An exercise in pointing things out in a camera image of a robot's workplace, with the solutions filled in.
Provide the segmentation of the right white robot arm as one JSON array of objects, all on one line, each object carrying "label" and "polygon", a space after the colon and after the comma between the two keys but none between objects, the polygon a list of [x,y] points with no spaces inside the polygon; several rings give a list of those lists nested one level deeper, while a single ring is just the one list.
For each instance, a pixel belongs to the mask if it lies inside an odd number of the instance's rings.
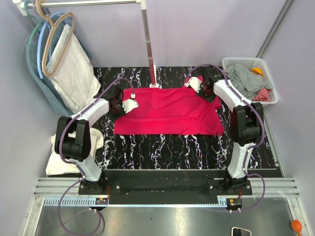
[{"label": "right white robot arm", "polygon": [[200,72],[203,81],[198,82],[196,94],[208,102],[218,97],[232,112],[229,134],[234,146],[228,174],[232,179],[245,178],[252,149],[264,140],[263,106],[245,98],[219,67],[203,64]]}]

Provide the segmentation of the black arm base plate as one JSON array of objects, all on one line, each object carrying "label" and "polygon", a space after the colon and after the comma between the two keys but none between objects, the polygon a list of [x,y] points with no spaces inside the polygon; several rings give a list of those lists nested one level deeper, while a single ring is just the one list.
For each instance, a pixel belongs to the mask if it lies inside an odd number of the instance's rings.
[{"label": "black arm base plate", "polygon": [[109,194],[112,205],[210,205],[219,196],[252,195],[249,179],[229,180],[225,170],[107,170],[83,181],[80,195]]}]

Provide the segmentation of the pink red t shirt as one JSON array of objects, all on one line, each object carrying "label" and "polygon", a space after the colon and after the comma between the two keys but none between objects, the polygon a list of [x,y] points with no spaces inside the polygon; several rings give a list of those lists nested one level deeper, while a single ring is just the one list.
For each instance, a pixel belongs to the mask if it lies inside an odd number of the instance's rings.
[{"label": "pink red t shirt", "polygon": [[114,122],[117,135],[219,135],[224,127],[217,114],[218,98],[208,102],[191,88],[135,88],[124,90],[124,100],[135,92],[138,107]]}]

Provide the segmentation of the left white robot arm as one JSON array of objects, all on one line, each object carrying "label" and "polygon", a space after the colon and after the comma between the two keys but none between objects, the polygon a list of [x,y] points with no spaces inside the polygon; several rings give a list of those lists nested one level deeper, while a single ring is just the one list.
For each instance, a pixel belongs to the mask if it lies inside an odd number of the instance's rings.
[{"label": "left white robot arm", "polygon": [[93,160],[90,128],[103,115],[116,121],[126,114],[123,108],[123,89],[114,86],[105,94],[92,100],[91,104],[71,117],[61,117],[57,123],[54,150],[66,164],[78,168],[82,177],[97,182],[101,169]]}]

